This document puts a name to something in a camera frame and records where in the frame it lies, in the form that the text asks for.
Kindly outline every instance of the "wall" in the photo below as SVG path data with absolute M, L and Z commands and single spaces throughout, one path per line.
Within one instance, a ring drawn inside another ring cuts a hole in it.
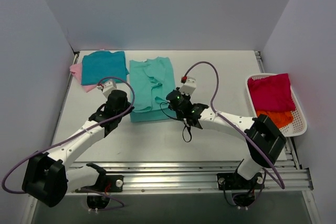
M 335 223 L 336 0 L 290 0 L 264 48 L 269 72 L 288 72 L 308 121 L 295 139 L 323 223 Z
M 288 0 L 46 0 L 74 50 L 261 50 Z
M 44 0 L 0 0 L 0 178 L 50 144 L 73 53 Z M 20 189 L 25 167 L 7 185 Z M 0 189 L 0 222 L 19 223 L 27 196 Z

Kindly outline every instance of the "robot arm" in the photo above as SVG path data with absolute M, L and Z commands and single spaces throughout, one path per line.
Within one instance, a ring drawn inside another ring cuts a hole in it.
M 106 104 L 100 106 L 73 136 L 97 123 L 115 117 L 130 107 L 127 94 L 117 90 L 114 81 L 106 82 L 100 89 L 107 98 Z M 28 162 L 22 184 L 23 191 L 47 206 L 53 207 L 63 199 L 67 192 L 84 186 L 95 188 L 106 184 L 106 171 L 95 164 L 87 164 L 79 169 L 68 169 L 84 151 L 112 132 L 120 123 L 121 118 L 97 125 L 75 139 L 53 148 L 50 152 L 32 157 Z
M 218 114 L 221 114 L 245 132 L 270 161 L 273 164 L 275 163 L 286 143 L 286 138 L 268 116 L 244 117 L 220 111 L 214 112 L 206 104 L 192 104 L 190 99 L 196 89 L 196 80 L 191 77 L 182 77 L 181 82 L 183 85 L 173 90 L 166 97 L 169 108 L 176 112 L 178 120 L 183 121 L 187 126 L 216 130 L 241 138 L 241 135 L 231 125 L 218 116 Z M 261 168 L 269 168 L 269 165 L 249 143 L 247 145 L 250 155 L 244 158 L 236 172 L 244 180 L 251 180 Z

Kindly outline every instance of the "orange cloth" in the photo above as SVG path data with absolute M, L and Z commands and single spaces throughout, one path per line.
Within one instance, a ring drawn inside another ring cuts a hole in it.
M 285 127 L 291 122 L 293 122 L 293 116 L 290 111 L 270 112 L 270 111 L 258 110 L 257 116 L 259 116 L 260 114 L 269 116 L 278 128 Z

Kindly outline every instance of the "red cloth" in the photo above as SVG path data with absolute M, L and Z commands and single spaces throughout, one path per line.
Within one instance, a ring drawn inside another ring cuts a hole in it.
M 247 81 L 256 111 L 286 112 L 295 110 L 287 73 Z

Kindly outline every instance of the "metal frame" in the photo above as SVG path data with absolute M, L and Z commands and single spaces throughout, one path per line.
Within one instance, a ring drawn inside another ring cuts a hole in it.
M 259 69 L 265 72 L 260 52 L 256 51 Z M 63 112 L 72 77 L 69 77 L 67 92 L 61 107 L 57 126 Z M 300 169 L 297 154 L 290 138 L 286 143 L 286 161 L 276 162 L 276 168 L 280 172 L 285 185 L 285 191 L 302 191 L 312 223 L 321 223 L 317 207 L 313 200 L 311 190 L 313 185 L 309 170 Z M 124 176 L 123 195 L 139 194 L 201 194 L 223 193 L 217 187 L 217 173 L 232 172 L 239 162 L 159 162 L 159 163 L 97 163 L 105 168 L 108 173 L 122 174 Z M 85 165 L 74 162 L 70 168 L 78 168 Z M 265 182 L 265 192 L 283 191 L 271 180 Z M 91 195 L 81 193 L 69 193 L 67 196 Z M 31 223 L 37 200 L 28 196 L 28 204 L 25 209 L 22 223 Z

